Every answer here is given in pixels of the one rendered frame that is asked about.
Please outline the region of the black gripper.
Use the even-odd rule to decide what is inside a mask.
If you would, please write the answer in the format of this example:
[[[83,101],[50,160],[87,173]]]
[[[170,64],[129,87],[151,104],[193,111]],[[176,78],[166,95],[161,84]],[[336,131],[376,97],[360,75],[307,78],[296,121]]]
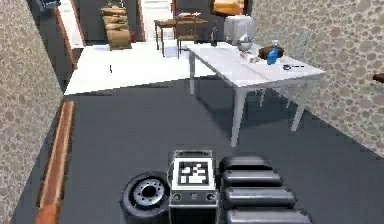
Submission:
[[[164,172],[149,171],[133,177],[121,192],[121,224],[169,224],[169,196]]]

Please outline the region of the brown wooden door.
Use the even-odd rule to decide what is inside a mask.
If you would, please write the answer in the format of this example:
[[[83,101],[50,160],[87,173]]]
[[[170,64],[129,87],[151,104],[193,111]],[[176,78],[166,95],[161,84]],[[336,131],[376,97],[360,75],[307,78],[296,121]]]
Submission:
[[[75,111],[75,103],[62,104],[54,141],[47,161],[40,190],[39,209],[34,224],[58,224],[60,204],[64,192],[64,179]]]

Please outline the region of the white table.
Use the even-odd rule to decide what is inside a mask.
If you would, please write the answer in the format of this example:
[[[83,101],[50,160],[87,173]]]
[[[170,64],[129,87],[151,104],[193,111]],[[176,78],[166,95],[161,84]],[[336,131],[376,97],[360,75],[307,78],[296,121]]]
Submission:
[[[216,47],[208,43],[188,44],[190,94],[195,90],[195,61],[199,60],[235,90],[232,136],[230,144],[238,142],[245,99],[248,92],[267,88],[280,88],[303,83],[303,90],[297,102],[297,109],[291,126],[296,131],[309,96],[315,83],[325,74],[324,70],[283,56],[276,64],[268,65],[265,61],[250,63],[240,56],[239,50],[230,44],[220,42]],[[284,64],[304,65],[304,68],[284,70]]]

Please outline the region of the brown wooden chair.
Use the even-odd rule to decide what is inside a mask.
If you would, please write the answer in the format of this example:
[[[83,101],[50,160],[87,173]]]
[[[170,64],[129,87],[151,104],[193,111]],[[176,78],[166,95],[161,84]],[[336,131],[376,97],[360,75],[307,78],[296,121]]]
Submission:
[[[177,17],[175,20],[175,35],[177,41],[177,57],[180,57],[183,41],[195,41],[197,39],[196,17],[193,15]]]

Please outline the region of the brown wooden table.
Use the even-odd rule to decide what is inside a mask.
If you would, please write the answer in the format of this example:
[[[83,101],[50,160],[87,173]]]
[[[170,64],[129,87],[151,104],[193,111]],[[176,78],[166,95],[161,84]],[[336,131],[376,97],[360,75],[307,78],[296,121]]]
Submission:
[[[177,25],[200,25],[206,24],[207,20],[198,18],[198,17],[189,17],[189,18],[173,18],[166,20],[155,20],[155,40],[156,47],[158,50],[164,50],[164,29],[165,28],[175,28]]]

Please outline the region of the silver kettle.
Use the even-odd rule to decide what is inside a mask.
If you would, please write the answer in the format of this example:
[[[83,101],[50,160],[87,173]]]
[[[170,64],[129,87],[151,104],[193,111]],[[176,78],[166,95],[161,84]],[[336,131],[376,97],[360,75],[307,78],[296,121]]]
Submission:
[[[252,47],[252,39],[244,34],[237,42],[237,47],[241,52],[246,52]]]

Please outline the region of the blue spray bottle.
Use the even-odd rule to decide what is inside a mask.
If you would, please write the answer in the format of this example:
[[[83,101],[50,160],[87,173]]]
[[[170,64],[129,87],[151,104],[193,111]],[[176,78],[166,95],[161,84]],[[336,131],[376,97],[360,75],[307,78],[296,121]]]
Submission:
[[[273,49],[270,51],[267,57],[267,64],[268,65],[273,65],[276,63],[278,52],[279,52],[279,47],[278,47],[278,40],[272,40],[273,43]]]

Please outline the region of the dark brown bread loaf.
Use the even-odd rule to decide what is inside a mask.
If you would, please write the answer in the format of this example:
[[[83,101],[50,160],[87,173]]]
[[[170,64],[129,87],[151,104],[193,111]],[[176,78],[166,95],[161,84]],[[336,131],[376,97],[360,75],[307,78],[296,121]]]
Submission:
[[[268,58],[269,53],[274,49],[273,46],[267,46],[259,49],[259,57],[261,59],[266,60]],[[281,47],[277,47],[277,57],[281,58],[284,55],[284,49]]]

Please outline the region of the silver toaster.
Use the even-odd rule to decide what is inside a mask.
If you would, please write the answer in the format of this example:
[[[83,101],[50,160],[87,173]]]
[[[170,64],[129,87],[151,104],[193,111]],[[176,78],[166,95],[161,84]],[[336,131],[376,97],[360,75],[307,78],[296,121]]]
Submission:
[[[224,38],[229,44],[236,45],[244,34],[251,40],[256,36],[255,20],[251,16],[235,15],[225,18]]]

